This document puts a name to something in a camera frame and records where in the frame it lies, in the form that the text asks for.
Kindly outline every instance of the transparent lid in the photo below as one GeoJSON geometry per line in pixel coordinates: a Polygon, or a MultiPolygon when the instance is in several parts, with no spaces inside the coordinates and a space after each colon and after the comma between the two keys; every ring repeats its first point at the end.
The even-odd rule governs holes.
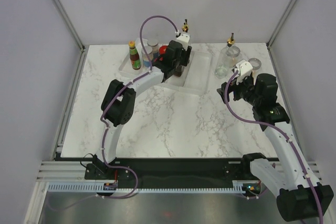
{"type": "MultiPolygon", "coordinates": [[[[153,52],[153,49],[150,46],[145,46],[145,49],[146,49],[147,54],[149,55],[153,52]]],[[[141,49],[141,54],[145,55],[143,48],[141,49]]]]}
{"type": "Polygon", "coordinates": [[[156,47],[159,44],[159,41],[157,39],[149,39],[147,40],[147,45],[150,47],[156,47]]]}

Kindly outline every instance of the clear plastic tray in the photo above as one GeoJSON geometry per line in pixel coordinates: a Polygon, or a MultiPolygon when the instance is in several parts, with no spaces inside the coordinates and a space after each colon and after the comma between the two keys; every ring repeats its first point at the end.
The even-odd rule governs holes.
{"type": "MultiPolygon", "coordinates": [[[[147,44],[147,40],[144,39],[143,42],[145,45],[147,44]]],[[[142,63],[142,47],[139,39],[136,39],[135,46],[138,50],[142,63]]],[[[183,74],[180,77],[171,76],[164,83],[159,84],[159,86],[190,94],[204,94],[208,84],[211,57],[212,55],[208,52],[192,50],[190,54],[190,62],[188,66],[184,68],[183,74]]],[[[134,78],[135,76],[148,71],[148,68],[142,65],[139,70],[134,70],[131,66],[130,55],[128,53],[120,65],[119,71],[124,77],[134,78]]]]}

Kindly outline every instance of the gray wall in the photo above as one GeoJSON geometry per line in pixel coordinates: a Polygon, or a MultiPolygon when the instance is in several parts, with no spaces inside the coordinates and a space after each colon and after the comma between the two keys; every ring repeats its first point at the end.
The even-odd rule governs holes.
{"type": "MultiPolygon", "coordinates": [[[[188,18],[192,42],[266,42],[290,0],[61,0],[84,44],[125,44],[139,36],[142,22],[166,15],[181,29],[188,18]]],[[[168,41],[172,26],[149,22],[145,37],[168,41]]]]}
{"type": "Polygon", "coordinates": [[[51,0],[0,0],[0,223],[22,223],[79,49],[51,0]]]}
{"type": "Polygon", "coordinates": [[[336,191],[336,0],[299,0],[273,46],[300,143],[336,191]]]}

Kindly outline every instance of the white marble table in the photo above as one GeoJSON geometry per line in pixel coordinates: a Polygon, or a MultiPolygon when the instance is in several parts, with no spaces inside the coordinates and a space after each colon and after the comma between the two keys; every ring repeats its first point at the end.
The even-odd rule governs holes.
{"type": "MultiPolygon", "coordinates": [[[[193,50],[213,55],[207,91],[203,96],[152,87],[136,102],[132,119],[124,126],[117,147],[118,157],[241,157],[262,152],[276,153],[258,125],[235,119],[216,89],[229,77],[214,76],[219,51],[225,44],[192,44],[193,50]]],[[[264,43],[237,43],[245,59],[258,58],[258,73],[274,74],[264,43]]],[[[71,113],[62,157],[96,153],[104,124],[99,118],[101,102],[113,79],[126,81],[118,72],[127,45],[90,46],[71,113]]],[[[284,104],[280,91],[278,101],[284,104]]],[[[240,116],[253,120],[251,106],[240,100],[230,103],[240,116]]]]}

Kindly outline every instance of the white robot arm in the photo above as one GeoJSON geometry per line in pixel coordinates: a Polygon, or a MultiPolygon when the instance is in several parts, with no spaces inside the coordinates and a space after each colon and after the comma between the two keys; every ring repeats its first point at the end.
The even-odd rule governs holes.
{"type": "Polygon", "coordinates": [[[286,221],[321,216],[327,210],[333,191],[329,185],[321,185],[310,169],[294,137],[285,109],[277,103],[278,85],[270,74],[259,74],[254,84],[252,65],[242,60],[228,83],[217,92],[230,112],[243,122],[260,124],[271,141],[284,176],[277,172],[261,153],[246,154],[242,158],[244,172],[259,178],[277,198],[277,206],[286,221]],[[244,99],[253,106],[255,121],[242,119],[228,105],[229,93],[234,101],[244,99]]]}
{"type": "MultiPolygon", "coordinates": [[[[107,111],[105,119],[112,122],[113,126],[109,126],[108,135],[102,138],[103,142],[100,145],[105,150],[107,163],[111,163],[116,158],[119,136],[123,125],[128,122],[133,114],[135,98],[150,87],[160,84],[171,77],[178,65],[187,66],[192,49],[189,45],[189,40],[190,34],[185,32],[179,33],[176,39],[169,43],[166,53],[160,56],[160,59],[153,64],[154,67],[152,70],[149,70],[149,73],[142,78],[140,76],[143,74],[130,80],[131,84],[121,94],[121,101],[116,100],[107,111]]],[[[111,82],[101,106],[102,110],[106,109],[122,87],[124,85],[118,80],[111,82]]],[[[102,148],[97,151],[96,155],[103,162],[102,148]]]]}

